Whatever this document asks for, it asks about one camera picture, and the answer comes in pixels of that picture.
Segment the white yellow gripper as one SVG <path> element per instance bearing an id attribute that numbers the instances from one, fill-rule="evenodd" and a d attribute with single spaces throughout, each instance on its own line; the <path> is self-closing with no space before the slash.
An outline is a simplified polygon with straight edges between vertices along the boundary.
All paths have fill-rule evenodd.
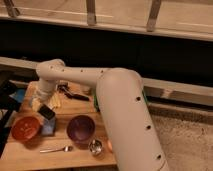
<path id="1" fill-rule="evenodd" d="M 31 99 L 31 107 L 34 111 L 38 111 L 42 106 L 47 106 L 50 109 L 54 108 L 52 101 L 54 93 L 45 92 L 40 89 L 36 89 Z"/>

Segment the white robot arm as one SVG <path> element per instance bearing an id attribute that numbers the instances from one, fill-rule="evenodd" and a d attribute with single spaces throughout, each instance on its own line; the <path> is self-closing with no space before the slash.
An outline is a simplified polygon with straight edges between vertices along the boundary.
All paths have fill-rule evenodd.
<path id="1" fill-rule="evenodd" d="M 170 171 L 153 125 L 140 74 L 126 68 L 67 67 L 60 59 L 36 66 L 36 96 L 46 100 L 60 80 L 95 90 L 119 171 Z"/>

